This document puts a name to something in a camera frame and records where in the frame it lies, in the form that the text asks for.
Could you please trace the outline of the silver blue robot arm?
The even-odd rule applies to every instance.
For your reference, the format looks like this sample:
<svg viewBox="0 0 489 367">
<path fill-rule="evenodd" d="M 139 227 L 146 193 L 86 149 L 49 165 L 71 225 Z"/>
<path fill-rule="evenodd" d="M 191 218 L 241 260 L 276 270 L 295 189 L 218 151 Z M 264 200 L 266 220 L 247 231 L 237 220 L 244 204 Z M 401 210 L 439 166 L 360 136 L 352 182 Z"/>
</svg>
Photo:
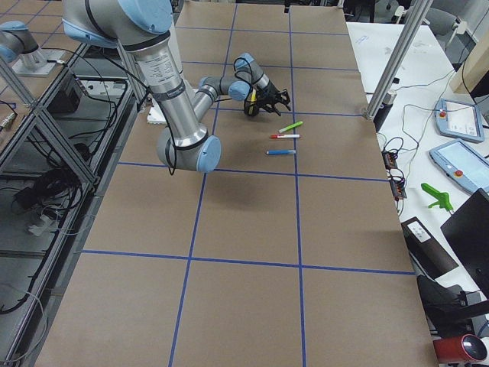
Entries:
<svg viewBox="0 0 489 367">
<path fill-rule="evenodd" d="M 167 127 L 157 142 L 157 155 L 171 169 L 213 171 L 221 157 L 220 140 L 202 117 L 220 96 L 276 112 L 288 106 L 286 90 L 278 90 L 248 53 L 234 62 L 233 76 L 202 78 L 195 95 L 187 90 L 170 47 L 173 10 L 169 1 L 65 1 L 63 27 L 72 39 L 99 47 L 121 46 L 141 69 Z"/>
<path fill-rule="evenodd" d="M 64 54 L 63 50 L 43 50 L 21 21 L 1 24 L 1 58 L 14 63 L 12 69 L 19 76 L 46 77 Z"/>
</svg>

